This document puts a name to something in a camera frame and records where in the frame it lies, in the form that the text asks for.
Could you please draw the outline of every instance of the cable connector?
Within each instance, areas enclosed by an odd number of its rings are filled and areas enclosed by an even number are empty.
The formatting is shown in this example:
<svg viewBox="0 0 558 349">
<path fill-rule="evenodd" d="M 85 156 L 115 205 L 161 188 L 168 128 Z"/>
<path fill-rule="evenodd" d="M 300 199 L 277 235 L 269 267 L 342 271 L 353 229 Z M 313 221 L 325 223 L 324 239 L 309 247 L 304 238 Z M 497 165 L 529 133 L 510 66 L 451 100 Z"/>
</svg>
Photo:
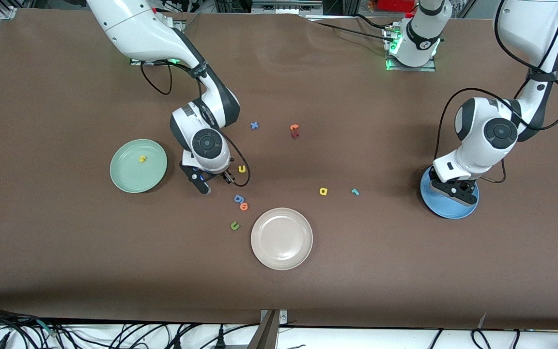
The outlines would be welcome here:
<svg viewBox="0 0 558 349">
<path fill-rule="evenodd" d="M 223 340 L 223 325 L 219 328 L 219 335 L 217 336 L 217 344 L 215 344 L 215 349 L 225 349 L 225 340 Z"/>
</svg>

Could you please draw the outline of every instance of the round joint cover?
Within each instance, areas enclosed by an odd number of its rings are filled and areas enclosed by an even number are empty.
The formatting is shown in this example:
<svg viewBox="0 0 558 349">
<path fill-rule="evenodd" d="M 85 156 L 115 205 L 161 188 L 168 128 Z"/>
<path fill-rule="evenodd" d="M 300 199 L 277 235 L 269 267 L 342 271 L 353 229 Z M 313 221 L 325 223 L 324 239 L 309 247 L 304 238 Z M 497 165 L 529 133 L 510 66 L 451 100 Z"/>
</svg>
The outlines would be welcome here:
<svg viewBox="0 0 558 349">
<path fill-rule="evenodd" d="M 206 159 L 218 157 L 222 147 L 221 135 L 212 128 L 199 130 L 193 136 L 193 151 Z"/>
<path fill-rule="evenodd" d="M 485 123 L 483 135 L 494 148 L 505 149 L 518 139 L 518 130 L 511 121 L 496 117 Z"/>
</svg>

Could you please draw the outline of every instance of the mint green plate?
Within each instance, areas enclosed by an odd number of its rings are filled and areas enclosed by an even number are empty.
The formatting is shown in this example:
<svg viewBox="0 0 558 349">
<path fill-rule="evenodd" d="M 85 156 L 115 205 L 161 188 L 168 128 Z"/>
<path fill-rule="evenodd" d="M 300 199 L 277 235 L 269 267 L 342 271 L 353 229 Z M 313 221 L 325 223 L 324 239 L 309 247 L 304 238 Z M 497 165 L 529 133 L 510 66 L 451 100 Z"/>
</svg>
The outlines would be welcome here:
<svg viewBox="0 0 558 349">
<path fill-rule="evenodd" d="M 125 192 L 144 192 L 159 184 L 167 170 L 165 150 L 149 139 L 137 139 L 113 155 L 109 172 L 111 181 Z"/>
</svg>

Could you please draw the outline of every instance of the red box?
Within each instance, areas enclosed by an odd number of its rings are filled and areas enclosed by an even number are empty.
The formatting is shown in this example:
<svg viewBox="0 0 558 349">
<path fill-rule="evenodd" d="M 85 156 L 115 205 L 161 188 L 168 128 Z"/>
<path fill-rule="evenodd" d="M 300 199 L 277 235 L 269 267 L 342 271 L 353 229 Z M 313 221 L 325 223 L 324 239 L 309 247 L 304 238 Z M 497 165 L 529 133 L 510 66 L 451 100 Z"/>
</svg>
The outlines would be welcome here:
<svg viewBox="0 0 558 349">
<path fill-rule="evenodd" d="M 378 0 L 378 9 L 398 13 L 409 13 L 415 7 L 415 0 Z"/>
</svg>

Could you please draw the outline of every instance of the brown tabletop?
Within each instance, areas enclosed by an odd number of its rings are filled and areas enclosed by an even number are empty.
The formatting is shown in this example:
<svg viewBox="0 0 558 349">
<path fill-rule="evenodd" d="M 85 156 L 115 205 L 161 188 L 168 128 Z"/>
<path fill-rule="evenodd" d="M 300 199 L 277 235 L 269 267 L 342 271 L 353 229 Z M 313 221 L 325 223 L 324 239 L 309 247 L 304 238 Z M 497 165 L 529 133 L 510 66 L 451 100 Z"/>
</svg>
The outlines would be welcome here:
<svg viewBox="0 0 558 349">
<path fill-rule="evenodd" d="M 486 327 L 558 328 L 558 126 L 514 148 L 505 183 L 479 182 L 466 219 L 435 216 L 418 192 L 448 97 L 469 86 L 512 97 L 525 77 L 489 20 L 451 20 L 436 73 L 386 71 L 378 40 L 297 16 L 204 14 L 186 34 L 241 102 L 224 132 L 250 163 L 246 188 L 215 179 L 202 196 L 177 168 L 169 117 L 197 94 L 186 74 L 174 70 L 171 95 L 155 92 L 89 11 L 21 9 L 2 22 L 0 308 L 204 322 L 284 308 L 302 325 L 466 328 L 487 313 Z M 147 70 L 168 86 L 165 67 Z M 441 152 L 459 145 L 452 116 L 471 96 L 452 103 Z M 547 121 L 556 115 L 558 91 Z M 109 163 L 142 138 L 164 146 L 168 172 L 126 194 Z M 314 231 L 290 271 L 250 247 L 274 207 Z"/>
</svg>

